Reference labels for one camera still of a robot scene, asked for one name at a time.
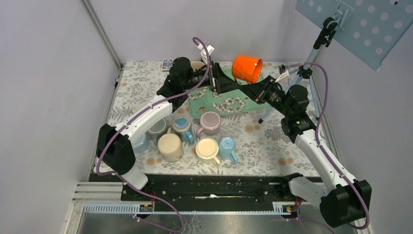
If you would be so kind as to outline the orange mug with black handle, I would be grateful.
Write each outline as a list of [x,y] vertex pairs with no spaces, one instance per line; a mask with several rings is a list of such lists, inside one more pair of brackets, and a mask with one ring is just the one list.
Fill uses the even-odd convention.
[[232,76],[248,84],[256,83],[261,75],[263,60],[245,55],[238,55],[232,63]]

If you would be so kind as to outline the lilac mug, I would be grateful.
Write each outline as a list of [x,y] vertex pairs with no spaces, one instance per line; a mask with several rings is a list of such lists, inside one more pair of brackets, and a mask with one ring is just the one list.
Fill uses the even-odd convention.
[[221,117],[217,112],[205,112],[201,115],[199,121],[200,127],[196,131],[196,135],[198,137],[201,137],[203,135],[214,136],[218,134],[221,127]]

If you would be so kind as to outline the light blue faceted mug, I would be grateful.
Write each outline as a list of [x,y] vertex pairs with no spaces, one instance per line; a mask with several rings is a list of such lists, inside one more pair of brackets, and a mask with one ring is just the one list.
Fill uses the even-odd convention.
[[238,163],[238,156],[235,152],[236,142],[231,137],[223,137],[219,142],[219,158],[222,160],[231,160],[233,163]]

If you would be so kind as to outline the beige seahorse print mug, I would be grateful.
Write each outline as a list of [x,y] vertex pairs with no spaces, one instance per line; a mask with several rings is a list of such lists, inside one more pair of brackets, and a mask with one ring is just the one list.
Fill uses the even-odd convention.
[[202,61],[191,61],[190,64],[194,72],[204,71],[207,67]]

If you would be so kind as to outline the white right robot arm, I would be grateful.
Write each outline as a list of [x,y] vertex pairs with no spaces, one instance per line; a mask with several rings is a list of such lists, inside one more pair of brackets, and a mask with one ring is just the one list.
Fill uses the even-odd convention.
[[252,101],[268,103],[284,116],[281,120],[284,134],[305,153],[324,183],[321,187],[295,175],[280,186],[281,198],[291,201],[298,196],[311,203],[332,228],[364,218],[365,224],[357,229],[366,229],[370,224],[372,188],[366,180],[357,180],[346,170],[321,140],[319,125],[306,112],[307,89],[292,85],[285,92],[271,76],[258,83],[241,85],[239,89]]

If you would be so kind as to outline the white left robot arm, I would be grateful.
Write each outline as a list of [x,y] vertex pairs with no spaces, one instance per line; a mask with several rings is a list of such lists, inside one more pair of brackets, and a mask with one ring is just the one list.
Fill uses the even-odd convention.
[[226,75],[214,74],[219,64],[210,61],[193,69],[192,62],[186,57],[172,61],[163,85],[155,96],[127,120],[111,126],[104,124],[98,135],[95,171],[99,176],[117,175],[130,184],[132,194],[139,200],[146,200],[151,194],[148,177],[136,167],[136,157],[132,149],[139,137],[150,127],[176,111],[187,100],[190,92],[209,86],[213,91],[226,93],[240,87],[234,79]]

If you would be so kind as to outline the blue butterfly mug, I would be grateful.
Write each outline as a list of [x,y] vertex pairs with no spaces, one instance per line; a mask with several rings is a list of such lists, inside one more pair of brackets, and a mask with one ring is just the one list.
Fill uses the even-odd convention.
[[183,142],[188,142],[189,144],[195,143],[195,136],[188,118],[184,116],[175,118],[172,122],[172,128]]

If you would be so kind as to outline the cream yellow mug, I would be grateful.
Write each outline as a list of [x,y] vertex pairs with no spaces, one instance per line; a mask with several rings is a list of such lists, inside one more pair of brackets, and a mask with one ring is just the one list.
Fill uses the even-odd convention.
[[195,146],[195,152],[202,163],[221,166],[221,160],[218,157],[219,145],[216,140],[208,137],[200,139]]

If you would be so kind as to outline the grey mug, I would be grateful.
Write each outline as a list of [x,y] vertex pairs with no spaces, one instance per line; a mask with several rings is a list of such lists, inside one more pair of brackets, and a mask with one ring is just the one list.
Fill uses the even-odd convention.
[[162,118],[148,129],[147,134],[155,146],[158,145],[160,137],[167,133],[168,127],[166,119]]

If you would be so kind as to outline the green floral bird tray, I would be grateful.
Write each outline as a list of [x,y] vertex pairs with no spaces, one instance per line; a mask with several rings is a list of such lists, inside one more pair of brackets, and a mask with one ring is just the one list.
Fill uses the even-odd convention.
[[269,104],[257,104],[240,90],[218,94],[208,87],[198,88],[188,94],[189,112],[193,118],[199,119],[208,111],[219,115],[230,115],[249,111],[268,109]]

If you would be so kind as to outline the floral tablecloth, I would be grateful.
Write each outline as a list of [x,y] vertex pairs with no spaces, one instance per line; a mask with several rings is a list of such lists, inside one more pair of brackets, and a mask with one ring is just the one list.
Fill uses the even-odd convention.
[[[161,65],[159,61],[126,63],[108,120],[110,125],[127,120],[152,99],[167,76],[161,71]],[[214,139],[233,138],[238,163],[224,160],[219,167],[202,163],[196,155],[195,145],[187,142],[183,144],[183,157],[177,162],[168,162],[150,140],[148,149],[136,155],[136,166],[146,174],[285,176],[301,173],[317,176],[306,155],[283,133],[280,113],[273,111],[263,123],[258,123],[266,111],[262,109],[222,117],[221,128]],[[199,128],[199,121],[191,116],[188,103],[168,116],[168,123],[178,116],[191,120],[193,130]]]

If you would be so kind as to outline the playing card box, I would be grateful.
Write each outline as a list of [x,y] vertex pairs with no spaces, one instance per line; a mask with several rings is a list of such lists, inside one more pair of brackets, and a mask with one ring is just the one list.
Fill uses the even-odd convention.
[[173,59],[170,59],[170,58],[163,59],[162,65],[161,65],[161,71],[168,72],[171,69],[172,65],[173,65]]

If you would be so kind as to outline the light blue tripod stand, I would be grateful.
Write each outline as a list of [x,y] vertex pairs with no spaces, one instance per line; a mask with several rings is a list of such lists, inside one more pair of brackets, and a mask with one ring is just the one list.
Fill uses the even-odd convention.
[[[328,17],[324,20],[322,24],[321,31],[314,42],[313,49],[310,52],[310,55],[307,58],[306,62],[314,62],[321,47],[326,46],[328,47],[338,29],[338,21],[341,17],[335,15],[333,17]],[[308,79],[310,82],[310,89],[312,95],[315,94],[315,85],[314,81],[312,80],[312,71],[310,69],[310,64],[302,65],[299,67],[298,73],[296,77],[288,84],[286,90],[288,90],[293,84],[299,84],[302,79]]]

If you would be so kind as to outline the blue dotted panel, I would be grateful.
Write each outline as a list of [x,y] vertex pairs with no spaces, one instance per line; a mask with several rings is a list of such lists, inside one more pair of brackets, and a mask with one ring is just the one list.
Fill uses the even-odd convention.
[[296,10],[319,28],[334,18],[334,39],[375,71],[413,22],[412,0],[299,0]]

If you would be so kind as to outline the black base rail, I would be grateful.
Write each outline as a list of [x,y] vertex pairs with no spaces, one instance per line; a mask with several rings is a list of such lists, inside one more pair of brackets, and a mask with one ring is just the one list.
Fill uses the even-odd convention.
[[252,203],[293,206],[297,202],[297,198],[287,194],[282,176],[148,174],[147,177],[142,191],[166,200],[178,211],[206,205],[239,208],[251,207]]

